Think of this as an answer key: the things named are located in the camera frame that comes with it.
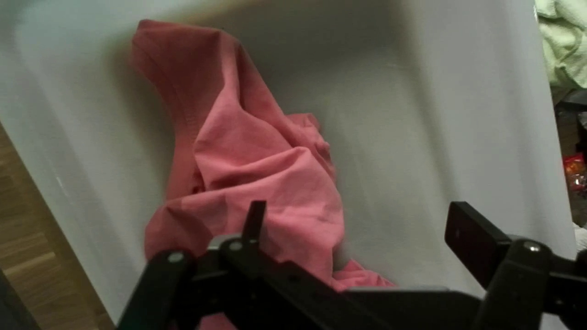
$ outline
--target cloth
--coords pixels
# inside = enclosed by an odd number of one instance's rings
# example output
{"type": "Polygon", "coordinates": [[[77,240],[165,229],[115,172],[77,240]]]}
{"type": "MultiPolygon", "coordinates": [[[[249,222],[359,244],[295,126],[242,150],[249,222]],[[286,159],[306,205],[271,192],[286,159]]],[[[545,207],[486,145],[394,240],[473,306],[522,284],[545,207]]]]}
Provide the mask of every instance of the cloth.
{"type": "Polygon", "coordinates": [[[335,289],[389,284],[354,260],[334,269],[343,207],[328,143],[312,115],[282,113],[233,36],[143,20],[130,60],[165,101],[176,135],[146,256],[176,247],[198,256],[212,236],[242,231],[251,200],[266,200],[260,247],[275,260],[335,289]]]}
{"type": "Polygon", "coordinates": [[[587,88],[587,2],[535,0],[554,99],[587,88]]]}

